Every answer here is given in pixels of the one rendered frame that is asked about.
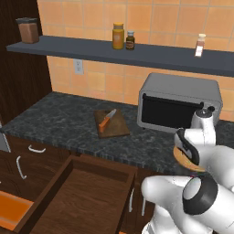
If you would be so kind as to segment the wooden cutting board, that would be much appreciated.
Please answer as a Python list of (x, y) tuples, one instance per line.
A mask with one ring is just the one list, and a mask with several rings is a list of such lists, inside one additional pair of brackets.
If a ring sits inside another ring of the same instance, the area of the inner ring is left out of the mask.
[[(109, 114), (111, 110), (97, 110), (94, 112), (94, 118), (96, 126), (104, 120), (104, 117)], [(103, 138), (117, 137), (117, 136), (126, 136), (129, 135), (130, 131), (126, 125), (126, 122), (123, 118), (122, 112), (117, 109), (116, 113), (110, 120), (110, 123), (107, 125), (103, 133), (98, 131), (98, 136)]]

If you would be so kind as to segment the tan plate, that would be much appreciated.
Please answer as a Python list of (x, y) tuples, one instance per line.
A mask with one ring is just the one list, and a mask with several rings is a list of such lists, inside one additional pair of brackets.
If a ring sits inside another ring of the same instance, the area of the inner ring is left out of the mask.
[(196, 171), (196, 172), (204, 172), (205, 169), (193, 164), (187, 157), (186, 155), (180, 150), (178, 149), (176, 146), (174, 147), (173, 150), (173, 154), (174, 154), (174, 158), (176, 159), (176, 161), (182, 165), (183, 167), (192, 170), (192, 171)]

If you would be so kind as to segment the open dark wood drawer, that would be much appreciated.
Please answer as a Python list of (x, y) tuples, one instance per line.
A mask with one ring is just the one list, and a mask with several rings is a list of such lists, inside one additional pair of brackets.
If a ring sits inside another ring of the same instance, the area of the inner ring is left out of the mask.
[(17, 224), (16, 234), (118, 234), (137, 168), (70, 156)]

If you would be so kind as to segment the dark wood drawer front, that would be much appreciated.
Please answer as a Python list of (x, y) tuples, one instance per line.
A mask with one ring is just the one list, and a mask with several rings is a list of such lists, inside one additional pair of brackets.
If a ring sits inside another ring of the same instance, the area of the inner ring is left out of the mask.
[[(69, 151), (68, 149), (55, 147), (49, 144), (38, 143), (26, 139), (21, 139), (15, 136), (8, 135), (7, 140), (9, 141), (11, 148), (16, 153), (31, 154), (37, 158), (42, 158), (43, 160), (64, 162), (71, 155), (71, 151)], [(28, 150), (28, 147), (30, 145), (32, 145), (34, 149), (42, 150), (46, 148), (47, 150), (43, 154), (36, 154)]]

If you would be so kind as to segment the grey toaster oven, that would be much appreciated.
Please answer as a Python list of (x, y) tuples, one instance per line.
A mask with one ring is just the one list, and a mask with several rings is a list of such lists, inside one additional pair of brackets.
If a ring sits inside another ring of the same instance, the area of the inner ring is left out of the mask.
[(216, 80), (150, 73), (139, 91), (137, 124), (175, 133), (189, 129), (196, 110), (213, 112), (217, 124), (223, 106)]

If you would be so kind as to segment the small dark bottle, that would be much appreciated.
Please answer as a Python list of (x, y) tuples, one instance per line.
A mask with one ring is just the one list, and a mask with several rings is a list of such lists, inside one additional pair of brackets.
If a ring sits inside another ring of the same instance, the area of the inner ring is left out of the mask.
[(126, 38), (126, 42), (125, 42), (125, 47), (128, 50), (134, 50), (134, 32), (133, 31), (128, 31), (127, 32), (127, 38)]

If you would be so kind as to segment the yellow jar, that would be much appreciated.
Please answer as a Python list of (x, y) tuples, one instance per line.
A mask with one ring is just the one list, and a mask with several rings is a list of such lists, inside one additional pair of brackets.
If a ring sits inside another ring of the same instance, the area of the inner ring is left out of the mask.
[(114, 49), (123, 49), (124, 29), (123, 23), (114, 23), (112, 30), (112, 47)]

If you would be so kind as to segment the dark wood cupboard door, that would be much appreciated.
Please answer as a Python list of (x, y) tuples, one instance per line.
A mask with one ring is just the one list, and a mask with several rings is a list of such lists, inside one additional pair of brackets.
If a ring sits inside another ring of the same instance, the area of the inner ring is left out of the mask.
[[(16, 167), (16, 158), (27, 178), (23, 180)], [(0, 190), (35, 201), (57, 173), (62, 162), (43, 160), (31, 154), (14, 154), (0, 151)]]
[(120, 228), (125, 234), (141, 234), (144, 226), (150, 221), (154, 214), (154, 203), (146, 202), (144, 215), (142, 215), (142, 205), (144, 198), (141, 192), (143, 180), (148, 176), (162, 176), (163, 173), (139, 168), (134, 180), (133, 191), (133, 211), (125, 209), (124, 218)]

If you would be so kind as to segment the tall dark wood cupboard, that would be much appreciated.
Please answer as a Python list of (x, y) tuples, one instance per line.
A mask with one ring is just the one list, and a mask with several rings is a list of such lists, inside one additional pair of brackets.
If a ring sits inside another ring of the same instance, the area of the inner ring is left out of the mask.
[(17, 18), (37, 19), (42, 35), (37, 0), (0, 0), (0, 122), (17, 115), (52, 92), (46, 56), (15, 53), (8, 45), (21, 41)]

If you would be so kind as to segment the white-capped spice shaker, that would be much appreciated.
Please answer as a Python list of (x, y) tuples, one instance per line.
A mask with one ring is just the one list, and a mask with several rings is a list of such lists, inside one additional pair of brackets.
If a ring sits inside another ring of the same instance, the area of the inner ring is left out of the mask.
[(202, 56), (203, 49), (205, 46), (205, 38), (206, 38), (205, 34), (198, 35), (198, 40), (197, 40), (197, 44), (196, 44), (196, 52), (195, 52), (196, 57), (200, 58)]

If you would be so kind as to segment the grey appliance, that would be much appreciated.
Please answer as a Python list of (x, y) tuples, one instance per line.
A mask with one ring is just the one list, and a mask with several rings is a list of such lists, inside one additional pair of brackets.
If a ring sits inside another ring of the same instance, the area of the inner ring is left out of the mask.
[(10, 149), (9, 143), (6, 139), (6, 136), (4, 133), (1, 133), (1, 132), (0, 132), (0, 150), (8, 152), (8, 153), (11, 152), (11, 149)]

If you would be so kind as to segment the brown canister with dark lid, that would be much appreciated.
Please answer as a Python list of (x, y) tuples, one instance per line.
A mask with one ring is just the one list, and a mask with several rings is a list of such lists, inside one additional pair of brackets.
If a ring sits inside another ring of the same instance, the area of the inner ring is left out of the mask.
[(23, 17), (18, 18), (16, 22), (23, 43), (33, 44), (39, 41), (36, 18)]

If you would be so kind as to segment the orange-handled knife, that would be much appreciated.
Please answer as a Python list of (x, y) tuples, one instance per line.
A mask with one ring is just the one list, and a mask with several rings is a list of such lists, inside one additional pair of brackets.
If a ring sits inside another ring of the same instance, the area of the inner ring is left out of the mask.
[(113, 115), (116, 113), (116, 109), (112, 110), (110, 113), (108, 113), (103, 121), (99, 124), (99, 132), (103, 133), (105, 131), (105, 128), (107, 127), (108, 123), (110, 122)]

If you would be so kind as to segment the dark grey wall shelf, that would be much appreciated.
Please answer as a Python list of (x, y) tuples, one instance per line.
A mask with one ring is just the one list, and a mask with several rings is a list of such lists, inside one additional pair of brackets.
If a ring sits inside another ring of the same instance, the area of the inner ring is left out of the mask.
[(111, 41), (40, 36), (35, 44), (18, 42), (8, 51), (85, 59), (107, 63), (168, 69), (234, 78), (234, 52), (205, 50), (201, 58), (193, 48), (136, 44), (134, 50), (113, 49)]

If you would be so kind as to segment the white wall socket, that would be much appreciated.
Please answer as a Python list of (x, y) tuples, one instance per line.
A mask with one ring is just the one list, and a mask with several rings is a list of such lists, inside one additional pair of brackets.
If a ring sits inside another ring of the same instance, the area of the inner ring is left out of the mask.
[(81, 59), (73, 59), (73, 66), (76, 74), (83, 75), (83, 61)]

